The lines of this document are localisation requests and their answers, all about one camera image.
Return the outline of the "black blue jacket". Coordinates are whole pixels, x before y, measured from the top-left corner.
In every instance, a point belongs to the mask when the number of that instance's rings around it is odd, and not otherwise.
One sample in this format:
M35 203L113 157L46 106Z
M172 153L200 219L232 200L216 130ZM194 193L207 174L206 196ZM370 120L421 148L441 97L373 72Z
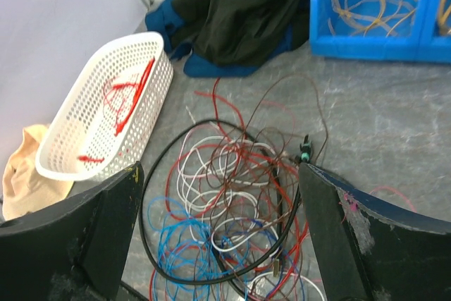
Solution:
M310 0L163 0L144 23L191 78L246 77L309 39Z

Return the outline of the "blue plastic bin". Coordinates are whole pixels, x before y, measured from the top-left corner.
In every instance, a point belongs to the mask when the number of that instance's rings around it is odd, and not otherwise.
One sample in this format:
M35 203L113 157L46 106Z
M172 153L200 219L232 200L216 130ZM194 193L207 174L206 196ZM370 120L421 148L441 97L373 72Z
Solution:
M450 62L450 0L310 0L317 56Z

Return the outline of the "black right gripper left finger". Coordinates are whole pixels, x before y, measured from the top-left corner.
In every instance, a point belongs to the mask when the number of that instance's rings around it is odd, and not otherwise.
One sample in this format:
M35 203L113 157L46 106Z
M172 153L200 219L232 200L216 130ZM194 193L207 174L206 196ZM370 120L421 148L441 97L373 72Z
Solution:
M122 281L144 192L140 162L1 224L2 300L143 300Z

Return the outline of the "black cable teal connector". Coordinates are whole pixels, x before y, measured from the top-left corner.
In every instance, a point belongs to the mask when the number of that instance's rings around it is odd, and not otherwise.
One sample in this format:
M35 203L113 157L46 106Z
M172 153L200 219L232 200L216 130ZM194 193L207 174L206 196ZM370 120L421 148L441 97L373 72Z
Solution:
M240 290L234 280L236 280L238 277L247 274L252 269L256 268L259 264L263 263L264 260L268 259L270 254L273 254L276 250L279 249L279 247L282 245L283 241L288 236L289 230L291 225L294 223L294 221L297 219L297 212L298 209L302 203L301 198L301 192L299 186L297 186L297 190L295 193L294 198L294 206L291 208L290 213L288 214L288 221L286 223L286 226L283 229L283 232L281 233L281 236L279 239L273 244L273 246L269 249L269 251L263 255L259 260L255 261L253 264L251 264L248 267L245 267L239 271L233 272L231 274L222 274L218 278L210 279L210 280L186 280L181 278L176 278L174 276L171 276L167 274L157 263L156 259L154 258L149 242L147 241L147 233L144 227L144 199L146 197L147 191L149 189L149 181L154 176L154 172L157 170L159 164L167 154L167 152L170 150L170 148L179 141L182 137L186 136L191 130L194 130L196 127L199 127L201 125L207 124L207 123L217 123L227 125L230 128L233 128L234 130L240 131L242 134L244 134L246 137L248 137L251 141L255 141L256 138L252 136L249 132L246 131L245 128L240 127L238 125L235 125L234 123L231 123L229 121L225 121L219 118L206 118L200 121L197 121L196 123L192 124L190 127L185 128L182 130L177 136L175 136L161 151L160 155L157 156L156 160L154 161L152 167L149 169L148 173L145 175L145 180L143 184L143 193L142 193L142 199L140 202L138 217L137 217L137 224L139 226L139 232L140 232L140 239L144 248L144 251L146 253L147 259L152 264L153 268L156 270L158 274L160 274L163 278L165 278L167 281L170 281L172 283L177 283L180 285L190 285L190 286L205 286L205 285L218 285L222 283L229 283L232 285L234 289L237 290L237 293L243 297L244 292Z

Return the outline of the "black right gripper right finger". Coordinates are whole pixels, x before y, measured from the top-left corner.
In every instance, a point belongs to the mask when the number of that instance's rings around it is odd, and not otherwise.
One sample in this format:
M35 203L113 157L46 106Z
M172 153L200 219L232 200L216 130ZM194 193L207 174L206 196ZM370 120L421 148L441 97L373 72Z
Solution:
M328 300L449 300L450 222L311 164L299 188Z

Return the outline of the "beige bucket hat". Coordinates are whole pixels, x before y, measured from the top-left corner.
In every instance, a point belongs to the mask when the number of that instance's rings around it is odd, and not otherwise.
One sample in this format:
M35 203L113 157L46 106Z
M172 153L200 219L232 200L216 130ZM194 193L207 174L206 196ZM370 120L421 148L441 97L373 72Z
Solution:
M40 124L23 128L23 141L8 159L2 182L7 221L60 202L72 189L73 181L52 180L37 172L35 157L47 131L48 126Z

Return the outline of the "white perforated basket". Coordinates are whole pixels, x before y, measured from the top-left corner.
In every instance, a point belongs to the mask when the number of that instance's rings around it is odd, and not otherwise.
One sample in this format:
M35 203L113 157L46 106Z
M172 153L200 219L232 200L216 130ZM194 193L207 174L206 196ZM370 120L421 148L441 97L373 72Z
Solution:
M99 182L141 159L173 79L163 48L141 32L90 57L37 150L40 175Z

